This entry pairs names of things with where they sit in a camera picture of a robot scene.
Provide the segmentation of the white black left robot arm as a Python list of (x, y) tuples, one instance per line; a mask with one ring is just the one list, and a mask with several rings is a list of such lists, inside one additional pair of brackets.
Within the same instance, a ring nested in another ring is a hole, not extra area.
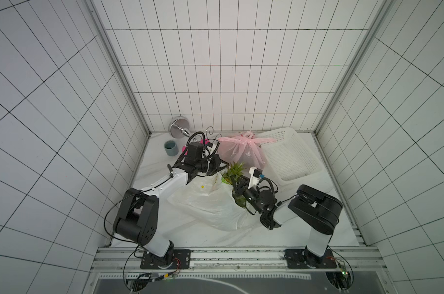
[(212, 176), (228, 163), (218, 155), (220, 142), (206, 138), (189, 140), (167, 178), (144, 189), (126, 191), (113, 223), (113, 232), (123, 241), (133, 242), (157, 258), (173, 259), (173, 242), (158, 233), (160, 198), (187, 186), (193, 179)]

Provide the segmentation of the orange yellow pineapple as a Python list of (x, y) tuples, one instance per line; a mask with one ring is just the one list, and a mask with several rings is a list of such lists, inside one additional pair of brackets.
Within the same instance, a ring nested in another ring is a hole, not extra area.
[(233, 187), (232, 197), (235, 203), (241, 208), (246, 208), (246, 199), (235, 191), (235, 187), (240, 178), (244, 175), (244, 170), (244, 163), (232, 162), (229, 164), (227, 171), (223, 174), (223, 181)]

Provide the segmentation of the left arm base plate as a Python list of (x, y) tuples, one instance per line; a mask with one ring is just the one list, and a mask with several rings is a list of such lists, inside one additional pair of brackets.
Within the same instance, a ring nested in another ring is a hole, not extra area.
[(186, 270), (190, 267), (191, 250), (171, 249), (164, 257), (145, 252), (141, 258), (142, 270)]

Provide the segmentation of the white plastic perforated basket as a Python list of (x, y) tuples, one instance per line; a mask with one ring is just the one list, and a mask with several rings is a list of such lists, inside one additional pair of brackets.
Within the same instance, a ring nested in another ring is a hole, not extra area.
[(292, 128), (285, 127), (263, 132), (261, 149), (278, 182), (285, 186), (323, 171), (323, 164)]

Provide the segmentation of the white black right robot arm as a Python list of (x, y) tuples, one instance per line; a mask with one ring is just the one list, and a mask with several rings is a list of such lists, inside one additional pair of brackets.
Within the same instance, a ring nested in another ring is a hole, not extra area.
[(323, 258), (340, 221), (343, 203), (305, 184), (300, 185), (291, 198), (278, 201), (273, 181), (260, 179), (260, 182), (264, 181), (268, 185), (259, 187), (257, 184), (251, 185), (246, 177), (241, 177), (233, 183), (234, 192), (243, 196), (260, 214), (260, 223), (266, 229), (277, 229), (293, 219), (306, 222), (311, 231), (303, 256)]

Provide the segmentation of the pink silver cup stand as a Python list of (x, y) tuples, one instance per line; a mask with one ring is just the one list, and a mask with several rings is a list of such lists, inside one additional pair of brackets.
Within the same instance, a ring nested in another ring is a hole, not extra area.
[(189, 120), (183, 116), (178, 116), (178, 117), (174, 118), (168, 126), (168, 131), (173, 138), (186, 137), (188, 139), (188, 142), (191, 142), (197, 136), (201, 137), (203, 143), (208, 143), (211, 140), (216, 141), (220, 137), (222, 137), (221, 133), (215, 134), (215, 130), (214, 130), (213, 126), (209, 126), (206, 129), (205, 135), (201, 135), (201, 134), (194, 135), (195, 132), (190, 131)]

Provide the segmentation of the white plastic bag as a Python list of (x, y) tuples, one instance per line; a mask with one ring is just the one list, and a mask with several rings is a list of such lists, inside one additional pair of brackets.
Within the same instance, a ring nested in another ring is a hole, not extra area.
[(168, 201), (218, 230), (233, 232), (257, 227), (258, 220), (235, 202), (232, 192), (233, 187), (217, 173), (193, 179), (169, 196)]

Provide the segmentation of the teal green cup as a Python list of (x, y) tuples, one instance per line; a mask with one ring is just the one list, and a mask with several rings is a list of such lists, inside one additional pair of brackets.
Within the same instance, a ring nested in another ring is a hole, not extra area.
[(176, 156), (179, 154), (177, 142), (175, 142), (173, 140), (169, 140), (164, 143), (164, 150), (165, 150), (166, 154), (170, 157), (173, 157), (173, 156)]

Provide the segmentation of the aluminium mounting rail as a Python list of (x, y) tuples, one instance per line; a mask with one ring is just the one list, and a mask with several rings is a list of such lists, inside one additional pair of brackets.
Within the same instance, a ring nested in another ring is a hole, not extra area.
[(101, 248), (91, 270), (97, 273), (257, 273), (302, 271), (378, 271), (386, 269), (375, 247), (332, 247), (317, 265), (301, 256), (296, 247), (195, 247), (176, 249), (169, 265), (157, 265), (142, 249)]

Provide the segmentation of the pink plastic bag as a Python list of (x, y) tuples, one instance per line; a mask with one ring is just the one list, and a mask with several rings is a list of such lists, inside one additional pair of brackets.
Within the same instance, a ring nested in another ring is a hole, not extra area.
[(245, 169), (256, 167), (264, 169), (266, 157), (261, 145), (275, 143), (273, 138), (258, 138), (254, 133), (248, 131), (234, 137), (218, 138), (218, 155), (220, 159), (230, 164), (243, 164)]

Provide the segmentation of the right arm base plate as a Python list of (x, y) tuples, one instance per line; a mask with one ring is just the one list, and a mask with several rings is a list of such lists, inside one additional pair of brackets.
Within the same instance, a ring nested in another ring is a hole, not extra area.
[(333, 253), (330, 249), (326, 249), (322, 257), (316, 256), (307, 249), (286, 249), (284, 251), (284, 258), (289, 269), (337, 269), (338, 266), (331, 257), (333, 257)]

